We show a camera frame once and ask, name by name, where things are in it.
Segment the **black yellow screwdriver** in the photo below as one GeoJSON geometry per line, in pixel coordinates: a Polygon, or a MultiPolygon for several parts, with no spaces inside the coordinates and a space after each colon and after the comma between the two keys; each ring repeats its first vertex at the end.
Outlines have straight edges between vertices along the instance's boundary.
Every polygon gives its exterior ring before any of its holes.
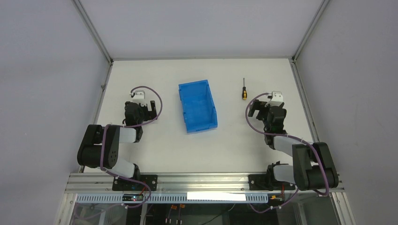
{"type": "Polygon", "coordinates": [[[245,86],[245,78],[243,78],[242,99],[247,100],[247,91],[245,86]]]}

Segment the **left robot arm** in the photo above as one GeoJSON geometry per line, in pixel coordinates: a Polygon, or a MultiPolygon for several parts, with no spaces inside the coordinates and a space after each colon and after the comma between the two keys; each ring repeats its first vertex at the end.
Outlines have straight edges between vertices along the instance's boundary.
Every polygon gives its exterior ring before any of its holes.
{"type": "Polygon", "coordinates": [[[141,180],[139,166],[119,157],[121,143],[138,143],[143,135],[142,124],[156,118],[156,103],[125,102],[125,119],[120,125],[88,125],[77,152],[80,166],[103,168],[106,171],[129,179],[141,180]]]}

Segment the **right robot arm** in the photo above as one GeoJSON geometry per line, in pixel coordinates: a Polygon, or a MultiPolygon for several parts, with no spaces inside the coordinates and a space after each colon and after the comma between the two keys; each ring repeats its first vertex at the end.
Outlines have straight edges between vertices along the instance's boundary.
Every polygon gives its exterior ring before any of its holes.
{"type": "Polygon", "coordinates": [[[267,102],[256,99],[249,103],[246,112],[246,118],[258,113],[256,119],[264,125],[261,134],[269,148],[292,157],[291,165],[275,163],[269,166],[272,182],[292,183],[302,191],[319,193],[324,189],[324,195],[338,186],[339,178],[328,145],[324,142],[310,143],[288,134],[284,129],[287,111],[283,105],[269,106],[267,102]]]}

